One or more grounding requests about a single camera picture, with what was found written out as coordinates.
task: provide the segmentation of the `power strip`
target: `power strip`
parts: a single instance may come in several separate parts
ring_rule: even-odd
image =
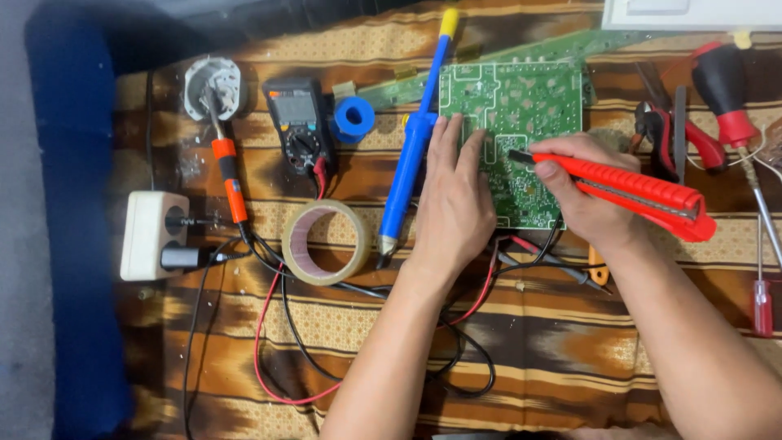
[[[182,274],[160,267],[160,252],[167,244],[185,245],[187,226],[166,226],[168,218],[187,218],[190,200],[164,191],[134,191],[127,198],[125,237],[120,277],[125,281],[151,281]]]

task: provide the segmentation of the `blue desoldering pump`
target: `blue desoldering pump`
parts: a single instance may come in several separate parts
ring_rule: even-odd
[[[432,138],[432,130],[437,119],[437,113],[429,112],[429,104],[432,102],[435,87],[438,84],[440,66],[443,65],[448,43],[453,39],[456,26],[459,22],[459,12],[456,9],[446,9],[443,21],[440,24],[439,40],[432,68],[426,78],[424,96],[418,112],[410,114],[404,126],[404,144],[396,164],[396,172],[386,201],[386,209],[383,211],[383,221],[380,225],[378,236],[378,269],[383,266],[386,257],[396,250],[396,242],[407,213],[407,206],[413,193],[413,185],[424,157],[426,143]]]

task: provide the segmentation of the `digital multimeter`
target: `digital multimeter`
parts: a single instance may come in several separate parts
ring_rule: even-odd
[[[280,135],[285,161],[296,173],[306,175],[323,157],[327,172],[334,175],[336,152],[320,83],[313,78],[274,78],[266,80],[261,89]]]

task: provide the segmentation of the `circuit board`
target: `circuit board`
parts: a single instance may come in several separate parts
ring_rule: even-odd
[[[561,37],[520,45],[499,52],[481,56],[477,63],[513,63],[519,61],[575,60],[583,63],[588,56],[610,52],[628,45],[634,45],[652,38],[673,35],[665,32],[641,31],[578,31]],[[399,81],[386,81],[360,88],[356,94],[366,99],[375,111],[389,109],[402,104],[420,101],[424,94],[428,71]],[[594,101],[594,90],[589,75],[583,73],[583,98],[586,103]]]
[[[497,227],[553,226],[556,199],[508,151],[581,131],[581,78],[580,67],[569,62],[458,64],[440,71],[439,114],[465,116],[460,145],[475,128],[487,129],[480,168],[489,175]]]

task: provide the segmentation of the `tape roll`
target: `tape roll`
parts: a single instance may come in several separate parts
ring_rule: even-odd
[[[348,96],[334,109],[331,129],[340,142],[358,143],[375,125],[372,105],[358,96]]]
[[[321,269],[307,250],[307,234],[312,225],[326,214],[336,212],[345,215],[356,229],[356,250],[347,265],[338,272]],[[282,231],[282,255],[288,267],[300,280],[314,286],[329,286],[354,273],[369,257],[369,228],[352,209],[336,200],[316,200],[301,207],[285,224]]]

